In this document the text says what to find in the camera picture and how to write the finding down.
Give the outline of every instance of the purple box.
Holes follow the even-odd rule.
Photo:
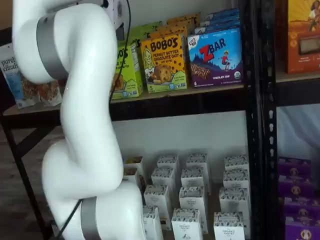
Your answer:
[[[285,197],[283,214],[302,217],[320,217],[320,198]]]
[[[297,175],[305,178],[311,177],[311,161],[292,157],[280,156],[278,160],[279,175]]]
[[[278,196],[313,198],[315,189],[310,178],[280,175],[278,179]]]
[[[319,240],[320,220],[309,217],[287,216],[285,218],[285,240]]]

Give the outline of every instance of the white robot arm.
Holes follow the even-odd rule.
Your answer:
[[[65,140],[43,158],[44,193],[60,229],[78,200],[89,199],[66,227],[66,240],[144,240],[141,193],[122,182],[123,160],[109,116],[115,24],[95,4],[50,13],[75,2],[13,1],[12,43],[21,72],[36,84],[67,77],[60,109]]]

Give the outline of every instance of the white snack box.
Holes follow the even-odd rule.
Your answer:
[[[203,173],[204,173],[204,182],[206,185],[206,189],[211,195],[212,191],[212,183],[211,183],[211,171],[210,166],[208,164],[208,155],[206,153],[195,153],[190,154],[188,158],[186,159],[186,167],[202,167]]]
[[[172,168],[175,175],[175,189],[178,191],[181,188],[181,167],[178,155],[162,155],[156,162],[158,168]]]
[[[182,209],[199,209],[202,233],[208,234],[208,200],[204,187],[182,187],[179,199]]]
[[[169,197],[169,188],[167,185],[147,185],[144,192],[145,203],[151,207],[158,207],[161,228],[163,230],[172,230],[171,216],[172,207]]]
[[[242,213],[214,213],[214,235],[217,240],[245,240]]]
[[[164,240],[158,207],[143,206],[143,224],[146,240]]]
[[[172,228],[175,240],[203,240],[198,209],[175,208]]]
[[[232,170],[237,168],[245,169],[248,170],[248,173],[250,173],[248,156],[245,154],[238,156],[227,156],[224,159],[224,168],[225,170]]]
[[[203,167],[193,166],[182,169],[181,183],[182,187],[185,188],[202,186],[204,187],[205,192],[207,192]]]
[[[250,195],[250,181],[249,171],[246,169],[235,168],[225,170],[223,173],[223,186],[228,188],[242,188],[248,190],[249,209],[251,212],[251,195]]]
[[[175,171],[171,167],[156,167],[151,175],[153,185],[167,185],[172,209],[179,207],[178,191],[176,189]]]
[[[124,160],[125,168],[136,168],[142,189],[145,189],[148,183],[147,169],[142,156],[128,157]]]
[[[141,191],[141,183],[136,168],[124,168],[122,179],[136,184]]]
[[[248,190],[245,188],[222,187],[219,192],[219,200],[222,213],[242,213],[245,238],[251,239]]]

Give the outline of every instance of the white wall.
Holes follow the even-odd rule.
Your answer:
[[[221,182],[224,157],[248,152],[244,111],[162,117],[113,123],[124,157],[144,156],[149,172],[163,153],[208,153],[212,179]]]

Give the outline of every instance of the black cable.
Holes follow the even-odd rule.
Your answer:
[[[112,87],[112,91],[110,94],[110,98],[109,98],[109,104],[111,103],[112,97],[114,95],[114,91],[116,89],[116,84],[119,81],[119,78],[121,76],[121,72],[122,72],[122,68],[124,67],[124,63],[125,63],[125,52],[127,50],[127,46],[128,46],[128,40],[129,40],[129,34],[130,34],[130,27],[131,27],[131,9],[130,9],[130,3],[129,0],[126,0],[126,3],[128,5],[128,10],[129,10],[129,24],[128,24],[128,32],[126,33],[126,40],[125,40],[125,45],[124,45],[124,53],[123,53],[123,59],[122,59],[122,63],[121,63],[121,67],[120,67],[120,71],[118,73],[118,77],[116,78],[115,82],[114,82],[114,86]]]
[[[128,5],[128,10],[129,10],[129,24],[128,24],[128,32],[126,35],[126,40],[125,40],[125,45],[124,45],[124,52],[126,52],[127,50],[127,46],[128,46],[128,40],[129,40],[129,33],[130,33],[130,27],[131,27],[131,9],[130,9],[130,4],[129,4],[129,0],[126,0],[126,3]],[[115,83],[119,80],[119,77],[121,75],[122,72],[122,68],[124,67],[124,63],[125,63],[125,55],[123,54],[123,59],[122,59],[122,63],[121,63],[121,67],[120,67],[120,71],[118,73],[118,77],[115,81]],[[112,92],[110,94],[110,99],[109,99],[109,104],[112,100],[112,96],[114,94],[116,88],[116,84],[114,84],[113,88],[112,88]],[[69,222],[71,221],[72,217],[74,216],[76,210],[78,209],[80,203],[82,202],[82,199],[79,199],[78,202],[76,203],[76,205],[74,206],[72,212],[70,213],[69,217],[66,219],[63,227],[61,228],[61,230],[59,231],[58,235],[56,236],[57,239],[59,239],[62,236],[62,233],[64,232],[64,230],[66,229],[66,227],[68,226]]]

